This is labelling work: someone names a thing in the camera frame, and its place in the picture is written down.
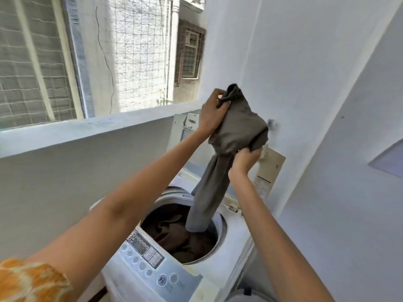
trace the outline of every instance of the hand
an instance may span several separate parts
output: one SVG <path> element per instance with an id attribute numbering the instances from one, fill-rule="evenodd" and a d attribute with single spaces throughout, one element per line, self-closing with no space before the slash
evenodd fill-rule
<path id="1" fill-rule="evenodd" d="M 198 130 L 203 132 L 207 137 L 209 137 L 214 130 L 219 126 L 228 107 L 231 102 L 225 102 L 219 109 L 217 105 L 219 103 L 219 95 L 223 95 L 225 90 L 214 89 L 213 93 L 210 95 L 209 99 L 203 104 L 200 112 L 199 128 Z"/>
<path id="2" fill-rule="evenodd" d="M 241 149 L 236 155 L 234 159 L 234 163 L 232 164 L 232 168 L 228 172 L 228 176 L 231 180 L 234 176 L 248 176 L 248 172 L 255 165 L 255 163 L 259 160 L 260 154 L 262 153 L 262 149 L 256 149 L 255 151 L 249 151 L 249 148 Z"/>

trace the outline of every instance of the person's right arm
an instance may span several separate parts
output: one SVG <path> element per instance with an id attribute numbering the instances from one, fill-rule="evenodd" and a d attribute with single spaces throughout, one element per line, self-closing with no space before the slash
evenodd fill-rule
<path id="1" fill-rule="evenodd" d="M 237 153 L 229 178 L 280 302 L 334 302 L 315 270 L 271 215 L 248 178 L 261 150 Z"/>

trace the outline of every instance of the drain pipe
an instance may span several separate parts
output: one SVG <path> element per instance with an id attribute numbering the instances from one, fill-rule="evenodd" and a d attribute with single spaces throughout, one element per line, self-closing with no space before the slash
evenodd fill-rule
<path id="1" fill-rule="evenodd" d="M 178 43 L 179 7 L 181 0 L 172 0 L 171 44 L 169 51 L 168 100 L 174 100 L 175 64 Z"/>

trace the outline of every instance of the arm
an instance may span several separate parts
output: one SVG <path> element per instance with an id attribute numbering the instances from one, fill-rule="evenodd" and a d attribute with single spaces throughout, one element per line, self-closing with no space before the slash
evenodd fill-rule
<path id="1" fill-rule="evenodd" d="M 241 150 L 235 157 L 229 178 L 275 293 L 283 302 L 334 302 L 308 261 L 259 198 L 247 176 L 260 152 L 249 152 L 247 148 Z"/>
<path id="2" fill-rule="evenodd" d="M 203 105 L 197 131 L 106 196 L 82 220 L 28 261 L 50 264 L 66 274 L 73 285 L 72 300 L 76 300 L 197 147 L 220 124 L 229 107 L 227 104 L 216 108 L 218 95 L 223 93 L 214 90 Z"/>

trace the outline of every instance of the person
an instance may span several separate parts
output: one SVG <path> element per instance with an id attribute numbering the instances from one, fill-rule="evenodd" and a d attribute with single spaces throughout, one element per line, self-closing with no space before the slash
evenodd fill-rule
<path id="1" fill-rule="evenodd" d="M 215 89 L 203 105 L 199 128 L 174 149 L 106 196 L 77 224 L 25 261 L 0 264 L 0 301 L 75 301 L 131 234 L 172 179 L 222 121 Z M 333 301 L 310 264 L 281 229 L 247 174 L 261 150 L 239 151 L 229 178 L 279 301 Z"/>

